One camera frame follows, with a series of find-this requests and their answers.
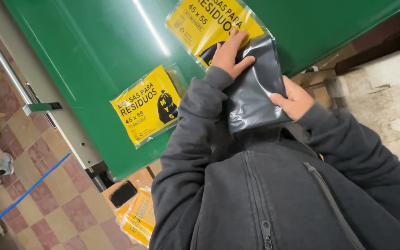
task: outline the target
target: blue cable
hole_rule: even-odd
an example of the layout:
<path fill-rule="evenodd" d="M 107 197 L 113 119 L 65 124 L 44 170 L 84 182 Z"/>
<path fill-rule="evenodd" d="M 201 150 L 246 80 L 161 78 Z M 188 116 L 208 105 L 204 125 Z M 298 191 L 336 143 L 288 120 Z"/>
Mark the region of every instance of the blue cable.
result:
<path fill-rule="evenodd" d="M 61 159 L 61 161 L 59 161 L 55 166 L 53 166 L 53 168 L 51 168 L 49 171 L 47 171 L 46 174 L 44 174 L 32 187 L 29 188 L 29 190 L 27 190 L 21 197 L 19 197 L 16 202 L 14 202 L 13 204 L 11 204 L 8 208 L 6 208 L 4 210 L 4 212 L 2 212 L 0 214 L 0 219 L 3 218 L 3 216 L 8 213 L 8 211 L 10 211 L 12 208 L 14 208 L 16 205 L 18 205 L 19 202 L 21 202 L 25 196 L 27 196 L 30 191 L 32 189 L 34 189 L 36 187 L 36 185 L 38 185 L 44 178 L 46 178 L 53 170 L 55 170 L 61 163 L 63 163 L 63 161 L 71 154 L 72 152 L 69 152 L 66 154 L 66 156 L 63 157 L 63 159 Z"/>

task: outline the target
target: smartphone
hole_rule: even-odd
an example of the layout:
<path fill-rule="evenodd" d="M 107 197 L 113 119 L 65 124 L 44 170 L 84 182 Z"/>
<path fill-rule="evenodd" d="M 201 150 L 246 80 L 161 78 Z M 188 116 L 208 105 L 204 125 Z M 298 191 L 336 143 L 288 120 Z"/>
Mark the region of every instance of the smartphone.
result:
<path fill-rule="evenodd" d="M 130 181 L 125 182 L 121 187 L 115 190 L 109 200 L 116 208 L 121 207 L 124 203 L 130 200 L 137 193 L 137 189 L 132 185 Z"/>

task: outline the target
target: zipper pull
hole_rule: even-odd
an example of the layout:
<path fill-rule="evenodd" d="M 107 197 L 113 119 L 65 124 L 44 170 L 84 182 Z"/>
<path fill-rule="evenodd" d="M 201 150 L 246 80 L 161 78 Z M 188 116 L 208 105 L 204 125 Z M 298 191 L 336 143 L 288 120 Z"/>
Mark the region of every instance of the zipper pull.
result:
<path fill-rule="evenodd" d="M 265 249 L 272 249 L 272 241 L 271 241 L 271 223 L 268 221 L 262 221 L 262 235 L 263 240 L 265 242 Z"/>

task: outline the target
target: hoodie sleeve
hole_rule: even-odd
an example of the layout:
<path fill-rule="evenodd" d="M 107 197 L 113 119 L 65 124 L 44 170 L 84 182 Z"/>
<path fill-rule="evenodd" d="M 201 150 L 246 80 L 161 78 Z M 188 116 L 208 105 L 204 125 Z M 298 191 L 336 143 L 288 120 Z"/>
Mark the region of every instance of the hoodie sleeve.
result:
<path fill-rule="evenodd" d="M 149 249 L 189 249 L 203 195 L 204 171 L 212 155 L 208 136 L 215 129 L 227 99 L 222 90 L 234 80 L 212 66 L 203 80 L 192 79 L 182 98 L 177 128 L 152 185 L 156 225 Z"/>
<path fill-rule="evenodd" d="M 305 142 L 325 162 L 400 220 L 400 161 L 378 134 L 348 111 L 332 113 L 317 103 L 297 123 L 304 129 Z"/>

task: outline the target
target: hand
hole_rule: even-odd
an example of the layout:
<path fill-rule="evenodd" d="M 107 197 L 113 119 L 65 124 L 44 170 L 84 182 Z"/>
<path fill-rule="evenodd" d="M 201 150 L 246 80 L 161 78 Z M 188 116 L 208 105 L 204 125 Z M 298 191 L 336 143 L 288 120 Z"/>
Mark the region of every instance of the hand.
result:
<path fill-rule="evenodd" d="M 247 56 L 240 63 L 236 64 L 237 51 L 247 36 L 248 32 L 246 30 L 242 29 L 239 32 L 236 28 L 233 28 L 223 45 L 217 43 L 217 49 L 212 58 L 211 66 L 222 68 L 235 80 L 242 71 L 256 61 L 255 57 Z"/>
<path fill-rule="evenodd" d="M 275 105 L 280 106 L 291 119 L 297 121 L 311 108 L 314 99 L 288 77 L 283 76 L 283 80 L 288 99 L 283 98 L 281 94 L 271 94 L 269 98 Z"/>

